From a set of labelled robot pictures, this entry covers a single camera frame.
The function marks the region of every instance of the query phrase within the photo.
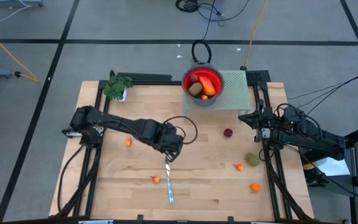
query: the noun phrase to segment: black metal frame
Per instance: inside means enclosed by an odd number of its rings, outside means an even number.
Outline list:
[[[254,90],[255,102],[258,102],[260,100],[259,90],[262,90],[265,106],[270,106],[270,98],[269,98],[269,93],[268,93],[268,89],[267,89],[267,82],[270,82],[270,76],[269,76],[268,71],[247,72],[247,82],[248,82],[248,86],[252,87]],[[103,81],[103,80],[99,81],[98,92],[97,92],[96,101],[94,104],[94,107],[97,109],[100,107],[100,104],[101,104],[101,98],[102,98],[102,94],[103,94],[104,84],[105,84],[105,81]],[[170,80],[169,81],[168,80],[137,81],[137,80],[135,80],[134,85],[181,85],[181,81],[170,81]],[[109,108],[109,100],[106,100],[104,102],[103,113],[108,113],[108,108]],[[96,153],[101,153],[101,148],[102,147],[100,146],[100,149],[96,150]],[[83,179],[86,176],[88,166],[90,164],[91,150],[92,150],[91,148],[86,149],[79,184],[82,183]],[[264,150],[264,154],[265,154],[265,157],[268,158],[269,150],[268,149]],[[282,166],[281,155],[280,155],[279,151],[275,152],[275,160],[276,160],[276,165],[277,165],[278,178],[280,179],[280,182],[285,187],[286,186],[285,185],[285,176],[284,176],[284,171],[283,171],[283,166]],[[91,216],[91,209],[92,209],[92,205],[93,205],[93,196],[94,196],[94,190],[95,190],[95,185],[96,185],[96,179],[97,179],[97,172],[89,185],[89,193],[88,193],[88,198],[86,201],[86,208],[85,208],[85,216],[86,217]],[[268,178],[268,184],[269,184],[270,197],[272,200],[273,215],[274,215],[275,221],[276,222],[281,221],[281,222],[287,222],[287,223],[292,222],[291,208],[284,196],[282,197],[282,199],[283,199],[286,219],[280,218],[280,211],[278,208],[275,184],[274,184],[273,180],[270,179],[270,177]],[[73,211],[74,216],[79,215],[80,207],[81,207],[81,198],[79,198],[77,203],[75,204],[74,211]],[[230,222],[230,220],[232,220],[234,222],[234,219],[232,217],[228,217],[228,220],[229,220],[229,222]]]

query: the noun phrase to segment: gray pot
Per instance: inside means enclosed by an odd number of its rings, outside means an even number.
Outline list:
[[[216,96],[208,99],[208,100],[201,100],[201,99],[197,99],[195,98],[194,96],[191,96],[188,91],[185,89],[185,78],[193,71],[193,70],[196,70],[196,69],[199,69],[199,68],[207,68],[207,69],[210,69],[212,71],[214,71],[218,76],[219,78],[222,80],[222,89],[221,91],[219,92],[219,94],[217,94]],[[181,79],[181,87],[183,88],[183,91],[186,93],[186,95],[188,97],[190,97],[194,103],[198,106],[211,106],[215,103],[216,99],[222,94],[223,90],[224,90],[224,80],[223,80],[223,76],[222,74],[216,70],[214,67],[212,67],[212,65],[210,65],[209,63],[207,62],[197,62],[197,63],[194,63],[184,74],[183,78]]]

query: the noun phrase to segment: wooden board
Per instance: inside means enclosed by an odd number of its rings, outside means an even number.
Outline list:
[[[94,105],[97,86],[98,82],[83,82],[77,106]],[[249,91],[252,112],[254,94],[251,89]],[[268,91],[273,107],[287,102],[282,83],[268,83]],[[129,89],[125,103],[111,102],[109,113],[129,119],[151,118],[163,122],[183,114],[183,90],[181,86],[135,86]],[[143,214],[145,220],[223,221],[234,216],[236,221],[273,221],[265,165],[251,167],[244,161],[248,152],[257,154],[262,145],[254,143],[255,130],[239,121],[237,115],[236,111],[190,112],[199,133],[197,140],[184,145],[180,156],[170,164],[173,205],[169,203],[164,155],[136,140],[127,147],[128,134],[107,130],[91,217],[134,220],[138,214]],[[195,130],[190,122],[176,119],[172,123],[186,131],[185,141],[194,137]],[[223,136],[226,128],[234,131],[230,139]],[[62,166],[78,149],[79,140],[68,140]],[[290,149],[281,150],[281,153],[287,188],[312,217],[300,157]],[[65,173],[62,205],[78,187],[83,154],[81,152],[72,160]],[[243,164],[244,170],[236,171],[233,164]],[[150,176],[154,175],[161,178],[159,184],[152,182]],[[262,186],[259,193],[250,190],[253,183]],[[281,200],[279,206],[284,217]],[[55,213],[57,190],[50,209],[51,215]]]

